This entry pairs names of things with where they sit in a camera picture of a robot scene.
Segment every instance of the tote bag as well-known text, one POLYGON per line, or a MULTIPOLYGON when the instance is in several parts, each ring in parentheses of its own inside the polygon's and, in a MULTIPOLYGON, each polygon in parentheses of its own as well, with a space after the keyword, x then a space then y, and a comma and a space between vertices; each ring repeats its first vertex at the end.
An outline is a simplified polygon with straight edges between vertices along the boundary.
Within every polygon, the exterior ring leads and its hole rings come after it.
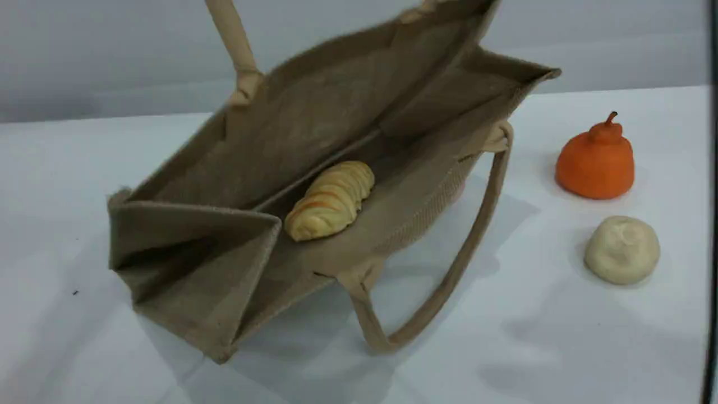
POLYGON ((135 310, 222 363, 262 324, 337 281, 372 348, 407 344, 486 230, 513 141, 505 119, 559 70, 482 49, 498 1, 454 0, 425 1, 264 75, 231 0, 206 2, 236 88, 158 171, 108 202, 110 266, 135 310), (435 291, 388 334, 370 299, 383 261, 432 225, 486 152, 493 166, 470 233, 435 291), (343 160, 375 173, 363 210, 333 237, 293 242, 284 217, 343 160))

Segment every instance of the braided bread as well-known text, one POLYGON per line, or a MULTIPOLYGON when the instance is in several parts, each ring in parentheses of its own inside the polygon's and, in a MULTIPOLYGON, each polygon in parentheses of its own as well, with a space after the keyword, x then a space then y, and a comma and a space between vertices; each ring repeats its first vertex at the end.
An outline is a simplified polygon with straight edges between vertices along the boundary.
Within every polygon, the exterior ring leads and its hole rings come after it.
POLYGON ((374 186, 374 173, 359 161, 345 161, 323 171, 284 219, 296 242, 331 236, 352 224, 361 201, 374 186))

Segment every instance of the orange pumpkin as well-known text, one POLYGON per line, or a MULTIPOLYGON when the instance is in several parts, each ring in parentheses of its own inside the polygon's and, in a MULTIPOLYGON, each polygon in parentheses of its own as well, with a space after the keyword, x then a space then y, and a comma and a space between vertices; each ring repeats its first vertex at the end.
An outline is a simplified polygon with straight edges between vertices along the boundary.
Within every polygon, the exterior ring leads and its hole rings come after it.
POLYGON ((564 189, 591 199, 612 199, 633 185, 633 148, 623 128, 613 122, 594 125, 569 140, 556 161, 556 181, 564 189))

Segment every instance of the gray wall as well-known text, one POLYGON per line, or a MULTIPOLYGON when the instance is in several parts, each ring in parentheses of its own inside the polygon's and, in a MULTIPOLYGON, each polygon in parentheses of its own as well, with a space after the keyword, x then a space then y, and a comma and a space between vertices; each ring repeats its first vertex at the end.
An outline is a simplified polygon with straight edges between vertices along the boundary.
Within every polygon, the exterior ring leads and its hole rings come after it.
MULTIPOLYGON (((0 1, 0 121, 212 111, 233 87, 200 0, 0 1)), ((266 71, 418 2, 236 5, 266 71)), ((563 68, 544 92, 690 86, 708 82, 706 7, 704 0, 504 0, 483 44, 563 68)))

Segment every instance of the pumpkin stem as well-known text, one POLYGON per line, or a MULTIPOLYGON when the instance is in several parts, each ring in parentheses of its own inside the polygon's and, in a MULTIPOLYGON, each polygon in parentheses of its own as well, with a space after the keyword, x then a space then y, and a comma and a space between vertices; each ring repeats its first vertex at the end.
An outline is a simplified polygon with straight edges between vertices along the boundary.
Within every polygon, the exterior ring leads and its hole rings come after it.
POLYGON ((613 122, 611 121, 616 117, 616 115, 618 115, 616 111, 611 112, 611 115, 609 115, 608 119, 606 119, 606 125, 612 124, 613 122))

